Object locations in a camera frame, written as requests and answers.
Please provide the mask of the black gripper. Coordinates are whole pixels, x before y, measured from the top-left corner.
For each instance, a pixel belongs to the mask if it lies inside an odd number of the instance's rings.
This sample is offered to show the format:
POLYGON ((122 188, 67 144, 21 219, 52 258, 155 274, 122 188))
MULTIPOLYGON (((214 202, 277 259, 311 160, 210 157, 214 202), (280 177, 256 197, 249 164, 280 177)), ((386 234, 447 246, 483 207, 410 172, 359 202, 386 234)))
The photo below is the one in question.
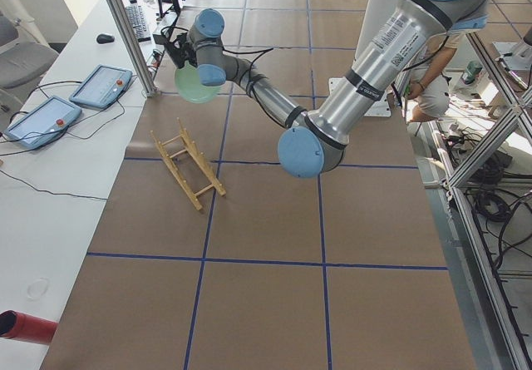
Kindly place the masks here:
POLYGON ((178 69, 184 68, 186 64, 195 67, 195 50, 188 39, 188 32, 172 37, 171 32, 166 31, 161 36, 165 51, 178 69))

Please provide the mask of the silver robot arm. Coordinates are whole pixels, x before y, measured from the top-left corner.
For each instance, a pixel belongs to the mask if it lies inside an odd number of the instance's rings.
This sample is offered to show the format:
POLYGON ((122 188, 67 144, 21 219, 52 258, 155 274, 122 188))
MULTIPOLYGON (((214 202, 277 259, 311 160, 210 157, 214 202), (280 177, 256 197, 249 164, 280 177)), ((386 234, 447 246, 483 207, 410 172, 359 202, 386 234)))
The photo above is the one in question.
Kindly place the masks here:
POLYGON ((290 175, 313 178, 340 164, 349 134, 374 102, 438 35, 480 30, 487 22, 488 0, 397 0, 394 13, 357 55, 336 88, 317 109, 308 111, 275 88, 252 63, 224 54, 224 18, 202 10, 187 32, 162 30, 165 50, 177 68, 190 63, 203 86, 237 84, 284 128, 278 158, 290 175))

